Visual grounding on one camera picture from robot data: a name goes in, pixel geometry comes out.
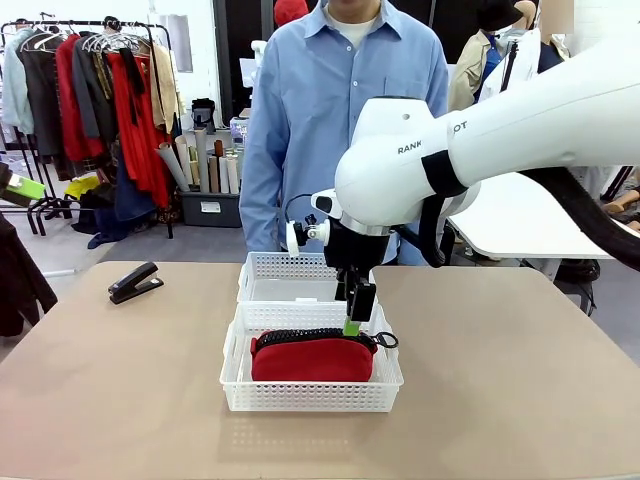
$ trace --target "coat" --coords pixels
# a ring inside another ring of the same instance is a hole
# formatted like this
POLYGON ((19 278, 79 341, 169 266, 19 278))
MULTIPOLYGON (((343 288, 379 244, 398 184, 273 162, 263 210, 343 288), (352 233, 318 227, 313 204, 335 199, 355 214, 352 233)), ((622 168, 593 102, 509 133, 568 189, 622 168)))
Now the coat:
POLYGON ((473 105, 474 95, 482 84, 482 73, 487 65, 487 52, 491 43, 478 31, 464 46, 449 87, 449 111, 464 110, 473 105))
POLYGON ((22 333, 24 320, 40 320, 38 303, 48 312, 55 293, 22 245, 18 234, 0 213, 0 337, 22 333))

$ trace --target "floor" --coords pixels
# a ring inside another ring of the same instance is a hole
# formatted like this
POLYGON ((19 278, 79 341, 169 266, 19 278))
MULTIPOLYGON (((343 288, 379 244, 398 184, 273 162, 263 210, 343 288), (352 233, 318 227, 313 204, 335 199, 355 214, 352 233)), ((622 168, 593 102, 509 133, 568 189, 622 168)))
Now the floor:
MULTIPOLYGON (((164 226, 137 233, 117 244, 88 250, 91 236, 70 228, 73 220, 52 219, 45 223, 47 236, 33 235, 24 215, 7 218, 16 226, 20 238, 43 272, 76 270, 69 276, 49 278, 59 298, 70 294, 73 285, 88 268, 100 261, 174 261, 241 263, 246 256, 240 229, 215 229, 177 225, 175 238, 167 238, 164 226)), ((463 254, 454 257, 454 265, 473 265, 463 254)), ((512 266, 506 262, 500 266, 512 266)), ((638 280, 640 273, 617 261, 601 262, 602 276, 594 284, 593 321, 640 365, 640 321, 638 320, 638 280)), ((20 339, 0 339, 0 360, 20 339)))

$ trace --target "gray bin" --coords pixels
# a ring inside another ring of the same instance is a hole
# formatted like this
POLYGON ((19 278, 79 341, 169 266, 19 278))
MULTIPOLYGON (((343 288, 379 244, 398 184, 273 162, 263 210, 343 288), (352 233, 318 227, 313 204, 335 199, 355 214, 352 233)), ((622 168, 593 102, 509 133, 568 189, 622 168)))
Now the gray bin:
POLYGON ((240 195, 183 192, 184 223, 197 227, 240 228, 240 195))

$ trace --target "white basket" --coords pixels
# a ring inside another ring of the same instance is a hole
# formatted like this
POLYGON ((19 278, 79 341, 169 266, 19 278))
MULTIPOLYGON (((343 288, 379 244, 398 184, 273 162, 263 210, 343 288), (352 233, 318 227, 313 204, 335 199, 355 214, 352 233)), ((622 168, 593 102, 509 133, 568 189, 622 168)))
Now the white basket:
MULTIPOLYGON (((389 412, 404 383, 398 349, 378 348, 373 375, 367 383, 254 382, 251 379, 251 339, 266 330, 338 328, 344 326, 340 304, 258 303, 238 304, 224 343, 220 374, 231 411, 389 412)), ((391 332, 382 307, 362 330, 375 335, 391 332)))
MULTIPOLYGON (((375 283, 373 274, 370 282, 375 283)), ((238 302, 334 302, 336 269, 327 267, 322 253, 250 252, 238 280, 238 302)))

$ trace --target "label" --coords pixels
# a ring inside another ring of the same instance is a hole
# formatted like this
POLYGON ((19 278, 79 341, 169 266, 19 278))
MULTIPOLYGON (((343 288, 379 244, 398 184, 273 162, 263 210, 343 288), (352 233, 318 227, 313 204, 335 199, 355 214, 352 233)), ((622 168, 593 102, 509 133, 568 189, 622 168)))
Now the label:
POLYGON ((219 202, 200 202, 200 211, 202 213, 220 213, 222 209, 219 202))

